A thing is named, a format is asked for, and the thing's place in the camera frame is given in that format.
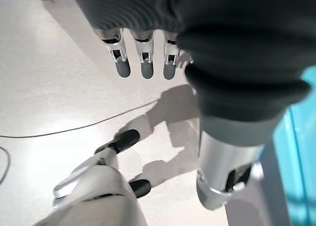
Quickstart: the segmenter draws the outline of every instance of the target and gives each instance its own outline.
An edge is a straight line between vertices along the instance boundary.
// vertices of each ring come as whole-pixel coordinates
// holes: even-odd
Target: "black fingertip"
[[[150,79],[154,75],[154,65],[152,62],[141,63],[141,70],[142,70],[143,78],[145,79]]]
[[[167,80],[174,78],[176,74],[176,65],[164,64],[163,66],[163,77]]]
[[[117,67],[117,72],[120,77],[123,77],[123,78],[129,77],[130,66],[129,66],[128,59],[125,62],[123,61],[115,62],[115,66]]]
[[[136,198],[147,195],[152,189],[152,185],[147,179],[135,180],[130,182],[129,185],[132,188]]]

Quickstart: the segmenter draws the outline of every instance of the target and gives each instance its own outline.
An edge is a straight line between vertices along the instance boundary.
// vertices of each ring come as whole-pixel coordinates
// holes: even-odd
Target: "robotic hand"
[[[300,79],[316,61],[316,0],[76,0],[111,54],[118,74],[130,67],[122,37],[136,42],[144,78],[153,76],[153,30],[165,31],[164,77],[179,49],[194,64],[200,147],[197,192],[216,209],[248,182],[251,167],[286,108],[304,99]]]
[[[117,154],[139,138],[128,130],[99,147],[54,188],[55,210],[36,226],[147,226],[137,198],[150,192],[150,182],[128,183],[118,171]]]

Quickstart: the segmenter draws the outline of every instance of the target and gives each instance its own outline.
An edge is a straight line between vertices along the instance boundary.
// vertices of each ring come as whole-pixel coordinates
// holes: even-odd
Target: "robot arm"
[[[315,0],[76,1],[123,77],[126,50],[121,34],[109,38],[113,29],[133,31],[145,78],[154,72],[152,30],[166,31],[166,78],[177,58],[170,46],[190,52],[186,76],[201,113],[200,201],[216,209],[242,190],[286,108],[310,90],[300,77],[316,58]],[[110,44],[114,38],[121,40]]]

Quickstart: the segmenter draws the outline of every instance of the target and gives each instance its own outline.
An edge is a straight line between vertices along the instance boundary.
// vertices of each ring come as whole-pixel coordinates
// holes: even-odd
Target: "black cable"
[[[3,152],[6,154],[6,157],[7,157],[6,168],[4,170],[4,174],[2,175],[2,177],[0,179],[0,185],[1,185],[2,182],[5,180],[8,172],[9,172],[9,168],[10,168],[10,165],[11,165],[11,155],[10,155],[9,151],[7,151],[5,148],[0,146],[0,149],[3,150]]]
[[[63,131],[56,131],[56,132],[51,132],[51,133],[45,133],[45,134],[40,134],[40,135],[33,135],[33,136],[6,136],[6,135],[0,135],[0,137],[2,138],[10,138],[10,139],[25,139],[25,138],[35,138],[35,137],[41,137],[41,136],[49,136],[49,135],[55,135],[55,134],[60,134],[60,133],[63,133],[63,132],[68,132],[68,131],[75,131],[75,130],[79,130],[79,129],[83,129],[83,128],[86,128],[86,127],[90,127],[90,126],[94,126],[96,124],[99,124],[101,122],[104,122],[104,121],[108,121],[108,120],[111,120],[115,117],[118,117],[120,115],[123,115],[123,114],[126,114],[126,113],[129,113],[131,111],[134,111],[136,109],[140,109],[140,108],[143,108],[145,106],[148,106],[154,102],[156,102],[157,100],[154,100],[154,101],[151,101],[149,103],[146,103],[144,105],[141,105],[141,106],[138,106],[138,107],[135,107],[133,109],[130,109],[130,110],[127,110],[125,112],[122,112],[122,113],[119,113],[119,114],[116,114],[112,117],[108,117],[106,119],[103,119],[101,121],[97,121],[95,123],[92,123],[92,124],[89,124],[89,125],[85,125],[85,126],[80,126],[80,127],[76,127],[76,128],[72,128],[72,129],[68,129],[68,130],[63,130]],[[9,172],[9,168],[10,168],[10,165],[11,165],[11,155],[9,153],[9,151],[7,151],[5,148],[1,147],[0,146],[0,149],[4,151],[4,153],[6,154],[6,157],[7,157],[7,165],[6,165],[6,168],[5,168],[5,171],[4,171],[4,174],[2,175],[1,179],[0,179],[0,185],[3,183],[3,181],[5,180],[8,172]]]
[[[140,108],[143,108],[145,106],[148,106],[154,102],[156,102],[157,100],[154,100],[154,101],[151,101],[149,103],[146,103],[144,105],[141,105],[141,106],[138,106],[138,107],[135,107],[133,109],[130,109],[130,110],[127,110],[125,112],[122,112],[122,113],[119,113],[119,114],[116,114],[112,117],[108,117],[106,119],[103,119],[101,121],[97,121],[95,123],[92,123],[92,124],[89,124],[89,125],[85,125],[85,126],[80,126],[80,127],[76,127],[76,128],[72,128],[72,129],[68,129],[68,130],[63,130],[63,131],[56,131],[56,132],[51,132],[51,133],[45,133],[45,134],[40,134],[40,135],[33,135],[33,136],[6,136],[6,135],[0,135],[0,137],[2,138],[10,138],[10,139],[25,139],[25,138],[35,138],[35,137],[41,137],[41,136],[50,136],[50,135],[55,135],[55,134],[60,134],[60,133],[63,133],[63,132],[68,132],[68,131],[75,131],[75,130],[79,130],[79,129],[83,129],[83,128],[86,128],[86,127],[90,127],[90,126],[94,126],[94,125],[97,125],[101,122],[104,122],[104,121],[108,121],[108,120],[111,120],[115,117],[118,117],[120,115],[123,115],[123,114],[126,114],[126,113],[129,113],[131,111],[134,111],[136,109],[140,109]]]

